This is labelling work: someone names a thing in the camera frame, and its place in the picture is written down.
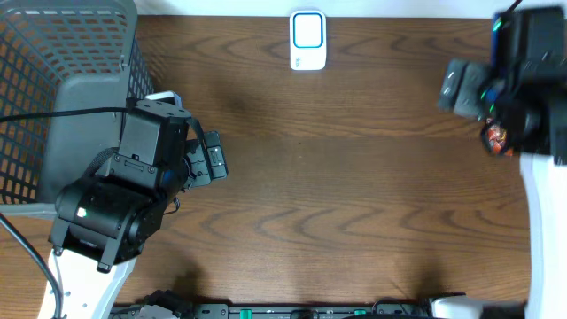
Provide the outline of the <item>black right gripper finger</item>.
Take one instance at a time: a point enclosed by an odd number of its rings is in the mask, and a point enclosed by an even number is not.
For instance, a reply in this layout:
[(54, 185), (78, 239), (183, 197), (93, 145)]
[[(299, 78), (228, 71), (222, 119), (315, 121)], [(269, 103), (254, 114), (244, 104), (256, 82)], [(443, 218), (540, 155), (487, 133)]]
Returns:
[(468, 119), (482, 119), (484, 105), (481, 95), (490, 76), (490, 69), (478, 63), (466, 63), (454, 104), (454, 114)]
[(452, 113), (462, 84), (464, 71), (468, 63), (458, 58), (452, 59), (446, 68), (439, 92), (439, 109)]

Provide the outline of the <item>red Top chocolate bar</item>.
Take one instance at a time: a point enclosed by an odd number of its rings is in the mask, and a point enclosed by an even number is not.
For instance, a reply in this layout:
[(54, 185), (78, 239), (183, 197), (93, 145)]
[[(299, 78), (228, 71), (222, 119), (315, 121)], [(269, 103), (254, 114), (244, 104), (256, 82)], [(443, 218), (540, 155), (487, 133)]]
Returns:
[(512, 157), (514, 151), (508, 146), (508, 132), (498, 121), (487, 119), (480, 131), (482, 145), (494, 156)]

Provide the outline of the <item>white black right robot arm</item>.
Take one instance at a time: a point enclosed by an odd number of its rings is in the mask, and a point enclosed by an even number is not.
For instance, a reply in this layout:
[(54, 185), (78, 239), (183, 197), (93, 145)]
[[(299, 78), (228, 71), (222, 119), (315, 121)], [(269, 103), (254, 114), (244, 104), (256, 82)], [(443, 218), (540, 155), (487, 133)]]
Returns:
[(437, 298), (438, 318), (566, 316), (566, 69), (555, 61), (447, 66), (439, 107), (484, 121), (480, 136), (495, 155), (517, 155), (529, 205), (531, 285), (525, 305), (466, 296)]

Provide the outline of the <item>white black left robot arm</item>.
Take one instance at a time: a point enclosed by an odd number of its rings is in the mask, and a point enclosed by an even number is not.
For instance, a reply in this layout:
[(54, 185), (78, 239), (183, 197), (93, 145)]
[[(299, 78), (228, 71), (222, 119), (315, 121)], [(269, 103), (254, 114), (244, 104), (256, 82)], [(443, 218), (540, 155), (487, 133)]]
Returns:
[(228, 174), (218, 132), (188, 117), (128, 116), (120, 147), (58, 195), (49, 293), (62, 318), (106, 318), (177, 195)]

